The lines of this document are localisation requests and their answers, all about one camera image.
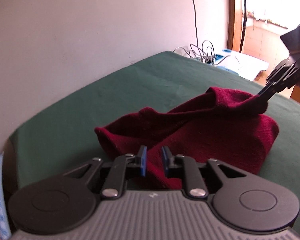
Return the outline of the dark red knit sweater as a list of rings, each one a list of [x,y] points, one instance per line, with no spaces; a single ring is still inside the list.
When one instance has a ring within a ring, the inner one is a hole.
[[[215,158],[257,174],[279,127],[265,114],[267,102],[236,89],[209,88],[166,113],[145,107],[95,128],[102,149],[114,156],[147,147],[147,176],[160,186],[177,190],[179,179],[164,174],[162,147],[203,163]]]

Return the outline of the green table cloth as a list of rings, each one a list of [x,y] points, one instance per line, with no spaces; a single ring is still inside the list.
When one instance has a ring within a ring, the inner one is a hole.
[[[24,187],[93,157],[106,161],[94,129],[144,107],[167,112],[210,87],[251,94],[261,86],[224,70],[166,51],[95,81],[47,107],[11,135],[17,182]],[[266,115],[279,126],[260,176],[293,191],[300,200],[300,104],[269,100]],[[300,213],[294,223],[300,234]]]

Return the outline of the wooden door frame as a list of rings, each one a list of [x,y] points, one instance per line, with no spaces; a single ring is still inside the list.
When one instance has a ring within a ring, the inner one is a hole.
[[[228,0],[228,49],[241,52],[247,24],[246,0]]]

